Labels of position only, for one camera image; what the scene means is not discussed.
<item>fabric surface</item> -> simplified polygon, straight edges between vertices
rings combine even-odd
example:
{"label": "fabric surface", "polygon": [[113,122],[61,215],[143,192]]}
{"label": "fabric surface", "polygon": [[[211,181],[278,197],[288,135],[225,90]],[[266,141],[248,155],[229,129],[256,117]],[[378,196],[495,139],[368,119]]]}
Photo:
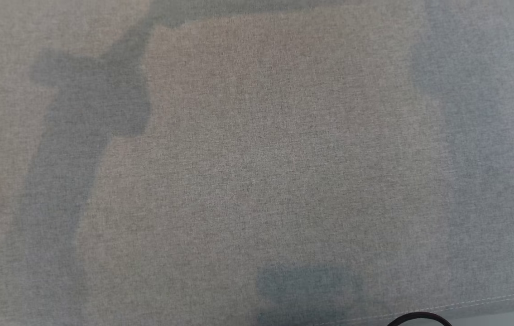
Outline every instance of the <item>fabric surface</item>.
{"label": "fabric surface", "polygon": [[0,0],[0,326],[514,310],[514,2]]}

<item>black cord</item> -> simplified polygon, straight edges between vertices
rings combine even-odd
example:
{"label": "black cord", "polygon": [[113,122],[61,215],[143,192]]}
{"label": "black cord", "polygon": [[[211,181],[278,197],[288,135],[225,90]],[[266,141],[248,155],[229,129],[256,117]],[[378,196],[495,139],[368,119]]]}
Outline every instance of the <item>black cord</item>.
{"label": "black cord", "polygon": [[445,320],[444,318],[440,317],[439,315],[433,314],[433,313],[424,313],[424,312],[405,314],[403,316],[396,318],[393,322],[390,322],[388,324],[388,326],[399,326],[399,325],[403,324],[404,322],[407,322],[408,320],[419,319],[419,318],[436,320],[440,324],[443,324],[443,326],[452,326],[448,322],[448,320]]}

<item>curved black cable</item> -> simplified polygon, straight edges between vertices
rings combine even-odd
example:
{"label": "curved black cable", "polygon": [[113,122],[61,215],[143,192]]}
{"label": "curved black cable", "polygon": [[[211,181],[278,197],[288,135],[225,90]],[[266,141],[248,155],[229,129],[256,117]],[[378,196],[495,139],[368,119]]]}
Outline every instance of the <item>curved black cable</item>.
{"label": "curved black cable", "polygon": [[388,324],[388,326],[399,326],[399,325],[403,324],[404,322],[407,322],[408,320],[419,319],[419,318],[436,320],[440,324],[443,324],[443,326],[452,326],[448,322],[448,320],[445,320],[444,318],[440,317],[439,315],[433,314],[433,313],[425,313],[425,312],[405,314],[403,316],[396,318],[393,322],[390,322]]}

